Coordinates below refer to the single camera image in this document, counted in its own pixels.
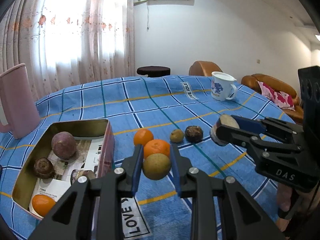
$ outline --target blue plaid tablecloth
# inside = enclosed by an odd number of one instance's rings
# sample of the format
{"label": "blue plaid tablecloth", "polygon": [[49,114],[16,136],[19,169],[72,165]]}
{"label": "blue plaid tablecloth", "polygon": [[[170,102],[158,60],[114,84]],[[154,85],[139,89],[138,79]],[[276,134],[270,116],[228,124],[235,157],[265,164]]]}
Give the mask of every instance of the blue plaid tablecloth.
{"label": "blue plaid tablecloth", "polygon": [[[186,95],[181,82],[188,82],[197,99]],[[132,155],[133,136],[139,128],[148,128],[154,138],[169,142],[172,130],[201,126],[204,130],[202,142],[194,145],[184,140],[179,145],[181,155],[211,176],[234,176],[275,220],[277,184],[254,171],[254,162],[243,148],[214,144],[209,130],[222,113],[251,119],[269,116],[293,121],[267,98],[248,87],[236,85],[235,99],[223,102],[211,97],[211,78],[195,76],[117,78],[65,88],[42,98],[36,103],[42,119],[33,132],[18,140],[11,133],[0,134],[0,164],[4,167],[0,181],[0,213],[20,239],[27,239],[38,221],[15,205],[11,193],[34,145],[53,122],[107,117],[116,139],[116,166]],[[178,198],[172,174],[152,181],[142,173],[135,200],[147,232],[128,239],[189,239],[192,202]],[[218,210],[216,213],[220,235]]]}

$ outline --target pillow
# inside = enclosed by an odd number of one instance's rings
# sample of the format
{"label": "pillow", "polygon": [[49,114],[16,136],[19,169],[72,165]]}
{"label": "pillow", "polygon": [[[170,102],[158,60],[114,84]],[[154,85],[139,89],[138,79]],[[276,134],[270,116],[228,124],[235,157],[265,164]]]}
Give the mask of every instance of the pillow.
{"label": "pillow", "polygon": [[274,102],[277,106],[282,109],[290,109],[294,111],[294,104],[292,101],[292,97],[284,92],[276,92],[270,86],[263,82],[259,82],[258,84],[261,88],[261,94],[266,98],[269,98],[272,102]]}
{"label": "pillow", "polygon": [[269,87],[266,83],[258,81],[259,86],[261,88],[261,94],[266,98],[269,98],[272,102],[275,101],[275,91]]}
{"label": "pillow", "polygon": [[282,109],[290,109],[294,111],[294,104],[292,101],[292,97],[287,93],[282,91],[275,92],[275,101],[274,103]]}

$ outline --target white fabric label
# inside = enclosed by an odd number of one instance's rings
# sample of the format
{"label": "white fabric label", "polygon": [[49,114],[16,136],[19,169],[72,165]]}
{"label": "white fabric label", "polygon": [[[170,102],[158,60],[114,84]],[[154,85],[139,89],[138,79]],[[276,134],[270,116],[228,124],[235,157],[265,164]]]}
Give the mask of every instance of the white fabric label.
{"label": "white fabric label", "polygon": [[1,98],[0,98],[0,122],[2,125],[8,124],[7,118],[5,117],[4,110],[2,107]]}
{"label": "white fabric label", "polygon": [[137,239],[152,235],[136,198],[122,198],[121,213],[124,239]]}
{"label": "white fabric label", "polygon": [[183,90],[184,92],[186,93],[187,97],[189,97],[191,100],[196,100],[198,98],[196,98],[196,96],[194,95],[190,85],[189,85],[189,82],[180,82],[182,87],[183,87]]}

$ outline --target yellow round fruit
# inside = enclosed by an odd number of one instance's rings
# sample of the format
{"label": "yellow round fruit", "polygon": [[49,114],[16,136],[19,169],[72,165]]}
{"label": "yellow round fruit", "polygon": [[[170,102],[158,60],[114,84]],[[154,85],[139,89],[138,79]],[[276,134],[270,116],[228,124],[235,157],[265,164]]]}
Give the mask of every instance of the yellow round fruit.
{"label": "yellow round fruit", "polygon": [[162,153],[148,156],[142,165],[143,174],[152,180],[163,179],[169,173],[170,168],[170,159]]}
{"label": "yellow round fruit", "polygon": [[170,134],[170,141],[173,143],[180,143],[183,141],[184,132],[181,129],[175,129]]}

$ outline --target orange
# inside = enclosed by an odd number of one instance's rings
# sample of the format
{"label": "orange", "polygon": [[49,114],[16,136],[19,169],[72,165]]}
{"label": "orange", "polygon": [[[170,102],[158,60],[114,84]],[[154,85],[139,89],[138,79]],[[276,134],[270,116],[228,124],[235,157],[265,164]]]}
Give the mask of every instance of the orange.
{"label": "orange", "polygon": [[153,140],[153,134],[150,130],[145,128],[139,129],[133,137],[134,146],[137,144],[145,146],[147,142],[151,140]]}
{"label": "orange", "polygon": [[143,149],[144,158],[154,153],[162,153],[170,158],[170,144],[160,139],[149,141]]}
{"label": "orange", "polygon": [[35,195],[32,199],[33,209],[44,217],[55,205],[55,201],[46,195]]}

